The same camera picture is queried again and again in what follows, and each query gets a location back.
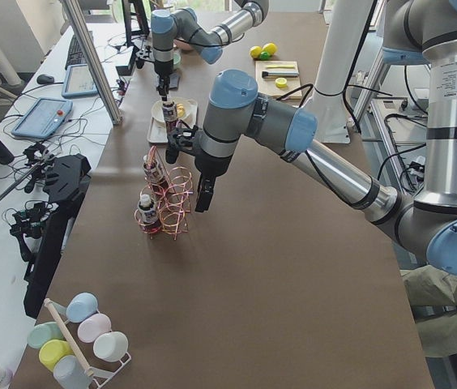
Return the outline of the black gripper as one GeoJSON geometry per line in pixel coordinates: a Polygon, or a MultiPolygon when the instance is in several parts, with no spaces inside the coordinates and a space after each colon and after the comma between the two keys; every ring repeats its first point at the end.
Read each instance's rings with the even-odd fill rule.
{"type": "Polygon", "coordinates": [[[160,97],[167,98],[169,95],[170,75],[172,74],[172,61],[158,61],[154,62],[155,72],[158,74],[156,90],[160,97]]]}
{"type": "Polygon", "coordinates": [[[206,152],[200,152],[195,156],[194,165],[200,172],[197,189],[198,198],[195,205],[196,212],[205,212],[209,209],[214,195],[216,178],[228,171],[231,160],[231,156],[210,156],[206,152]]]}

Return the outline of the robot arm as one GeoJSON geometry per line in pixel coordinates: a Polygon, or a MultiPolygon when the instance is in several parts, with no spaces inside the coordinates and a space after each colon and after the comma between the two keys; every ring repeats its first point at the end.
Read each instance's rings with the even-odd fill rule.
{"type": "Polygon", "coordinates": [[[169,94],[170,76],[173,73],[173,45],[181,39],[191,46],[207,63],[220,59],[223,48],[259,26],[267,17],[269,2],[266,0],[238,1],[240,10],[217,24],[211,30],[203,29],[194,10],[190,7],[170,12],[152,12],[152,54],[156,74],[157,91],[162,100],[169,94]]]}
{"type": "Polygon", "coordinates": [[[196,211],[206,211],[216,179],[241,136],[254,139],[360,210],[405,250],[457,275],[457,1],[389,1],[383,55],[431,65],[424,185],[413,197],[375,178],[315,139],[317,120],[258,91],[240,70],[220,72],[198,132],[196,211]]]}

